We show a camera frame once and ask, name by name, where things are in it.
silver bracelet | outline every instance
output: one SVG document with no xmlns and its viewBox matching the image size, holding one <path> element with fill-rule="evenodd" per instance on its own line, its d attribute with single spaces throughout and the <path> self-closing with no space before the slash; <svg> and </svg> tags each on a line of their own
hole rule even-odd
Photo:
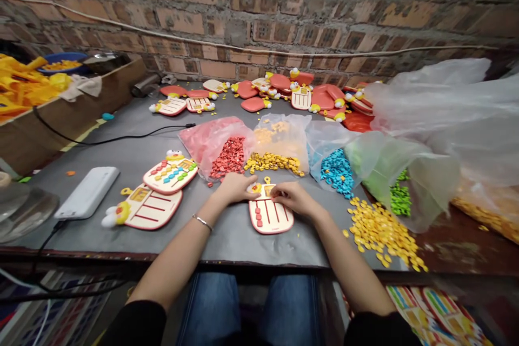
<svg viewBox="0 0 519 346">
<path fill-rule="evenodd" d="M 199 218 L 196 214 L 193 214 L 193 218 L 197 219 L 200 223 L 205 224 L 207 228 L 212 232 L 212 227 L 204 219 Z"/>
</svg>

pile of yellow beads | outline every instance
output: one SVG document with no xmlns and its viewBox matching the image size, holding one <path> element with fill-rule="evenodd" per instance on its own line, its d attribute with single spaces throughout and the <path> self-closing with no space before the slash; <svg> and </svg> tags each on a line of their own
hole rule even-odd
<svg viewBox="0 0 519 346">
<path fill-rule="evenodd" d="M 358 197 L 354 197 L 350 204 L 356 207 L 348 209 L 354 222 L 350 231 L 355 235 L 355 244 L 360 252 L 365 252 L 365 248 L 377 251 L 376 256 L 385 268 L 389 267 L 393 256 L 400 257 L 407 266 L 411 263 L 417 272 L 420 271 L 420 267 L 426 272 L 429 271 L 423 260 L 416 255 L 418 245 L 415 239 L 390 211 L 383 208 L 380 203 L 371 206 L 366 200 L 360 201 Z"/>
<path fill-rule="evenodd" d="M 301 165 L 298 158 L 283 157 L 278 154 L 265 153 L 263 156 L 258 153 L 252 153 L 250 158 L 247 160 L 247 164 L 244 169 L 250 168 L 250 173 L 254 174 L 256 170 L 278 170 L 278 169 L 290 169 L 296 176 L 303 177 L 304 172 L 299 171 Z"/>
</svg>

black sleeve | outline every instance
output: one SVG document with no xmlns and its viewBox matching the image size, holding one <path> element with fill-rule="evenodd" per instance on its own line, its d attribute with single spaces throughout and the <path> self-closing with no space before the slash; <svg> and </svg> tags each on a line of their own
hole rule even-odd
<svg viewBox="0 0 519 346">
<path fill-rule="evenodd" d="M 388 316 L 361 312 L 350 322 L 344 345 L 421 346 L 422 343 L 398 312 L 392 312 Z"/>
<path fill-rule="evenodd" d="M 166 326 L 164 308 L 153 301 L 125 305 L 108 326 L 99 346 L 160 346 Z"/>
</svg>

forearm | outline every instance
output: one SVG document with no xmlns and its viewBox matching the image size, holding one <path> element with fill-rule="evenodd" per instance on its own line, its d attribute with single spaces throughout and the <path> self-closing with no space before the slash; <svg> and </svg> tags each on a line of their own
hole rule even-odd
<svg viewBox="0 0 519 346">
<path fill-rule="evenodd" d="M 213 194 L 197 212 L 197 216 L 213 227 L 226 206 Z M 210 232 L 200 221 L 194 218 L 188 221 L 153 261 L 127 303 L 152 300 L 168 312 L 195 271 Z"/>
<path fill-rule="evenodd" d="M 353 310 L 378 315 L 395 311 L 395 306 L 375 273 L 344 238 L 328 212 L 316 215 L 312 220 L 335 276 Z"/>
</svg>

pile of blue beads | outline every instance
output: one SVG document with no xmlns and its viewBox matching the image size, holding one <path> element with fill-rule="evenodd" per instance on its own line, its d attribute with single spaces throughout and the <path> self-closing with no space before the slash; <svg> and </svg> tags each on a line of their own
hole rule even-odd
<svg viewBox="0 0 519 346">
<path fill-rule="evenodd" d="M 321 163 L 321 180 L 326 180 L 327 184 L 330 184 L 332 188 L 344 195 L 345 198 L 353 198 L 354 195 L 351 193 L 351 190 L 354 181 L 351 178 L 351 166 L 342 149 L 335 150 L 323 159 Z"/>
</svg>

